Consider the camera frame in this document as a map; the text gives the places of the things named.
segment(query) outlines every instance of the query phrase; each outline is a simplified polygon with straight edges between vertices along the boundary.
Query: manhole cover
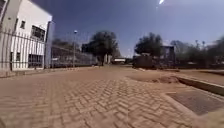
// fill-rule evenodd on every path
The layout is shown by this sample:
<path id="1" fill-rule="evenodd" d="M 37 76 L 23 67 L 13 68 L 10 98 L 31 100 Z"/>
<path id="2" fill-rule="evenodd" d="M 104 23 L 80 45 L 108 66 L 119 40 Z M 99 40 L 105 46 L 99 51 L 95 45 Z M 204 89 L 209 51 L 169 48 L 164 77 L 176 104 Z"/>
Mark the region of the manhole cover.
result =
<path id="1" fill-rule="evenodd" d="M 224 107 L 224 102 L 199 91 L 168 93 L 167 95 L 197 115 L 203 115 Z"/>

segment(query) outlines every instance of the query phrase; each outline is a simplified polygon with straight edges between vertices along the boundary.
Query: fence railing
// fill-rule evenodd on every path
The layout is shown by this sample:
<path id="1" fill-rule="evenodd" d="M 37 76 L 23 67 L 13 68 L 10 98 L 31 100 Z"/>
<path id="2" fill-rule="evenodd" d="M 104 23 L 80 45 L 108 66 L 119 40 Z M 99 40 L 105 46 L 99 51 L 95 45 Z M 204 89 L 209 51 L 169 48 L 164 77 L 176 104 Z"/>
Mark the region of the fence railing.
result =
<path id="1" fill-rule="evenodd" d="M 0 30 L 0 70 L 66 68 L 97 63 L 96 58 L 90 54 L 54 44 L 48 49 L 47 45 L 35 36 Z M 46 57 L 46 52 L 50 52 L 50 57 Z"/>

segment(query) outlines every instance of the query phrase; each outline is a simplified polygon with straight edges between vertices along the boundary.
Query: street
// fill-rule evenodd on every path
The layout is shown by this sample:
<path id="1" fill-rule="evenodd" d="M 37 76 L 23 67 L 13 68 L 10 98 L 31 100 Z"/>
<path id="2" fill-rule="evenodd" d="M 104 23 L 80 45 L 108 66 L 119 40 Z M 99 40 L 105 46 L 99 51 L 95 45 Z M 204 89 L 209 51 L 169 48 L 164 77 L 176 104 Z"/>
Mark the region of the street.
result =
<path id="1" fill-rule="evenodd" d="M 161 95 L 194 88 L 129 77 L 141 73 L 96 67 L 0 79 L 0 118 L 7 128 L 199 128 Z"/>

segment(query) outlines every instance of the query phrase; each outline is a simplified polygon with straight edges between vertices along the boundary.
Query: sky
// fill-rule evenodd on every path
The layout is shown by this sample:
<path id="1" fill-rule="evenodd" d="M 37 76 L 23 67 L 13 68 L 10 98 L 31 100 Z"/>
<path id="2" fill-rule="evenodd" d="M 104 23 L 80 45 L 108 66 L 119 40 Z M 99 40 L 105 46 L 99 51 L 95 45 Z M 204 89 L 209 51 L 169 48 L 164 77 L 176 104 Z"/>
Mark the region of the sky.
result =
<path id="1" fill-rule="evenodd" d="M 131 57 L 139 38 L 160 34 L 172 40 L 211 44 L 224 35 L 224 0 L 33 0 L 53 15 L 55 36 L 87 43 L 97 31 L 117 35 L 123 56 Z"/>

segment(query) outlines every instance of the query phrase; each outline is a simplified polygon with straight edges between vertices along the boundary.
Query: lamp post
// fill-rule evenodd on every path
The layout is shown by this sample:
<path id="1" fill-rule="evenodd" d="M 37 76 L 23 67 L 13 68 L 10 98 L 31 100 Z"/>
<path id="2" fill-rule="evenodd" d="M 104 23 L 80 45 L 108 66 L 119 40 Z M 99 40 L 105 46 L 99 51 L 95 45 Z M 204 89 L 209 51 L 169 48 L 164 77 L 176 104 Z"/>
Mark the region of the lamp post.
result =
<path id="1" fill-rule="evenodd" d="M 76 34 L 78 33 L 77 30 L 74 30 L 74 42 L 73 42 L 73 68 L 75 67 L 75 40 L 76 40 Z"/>

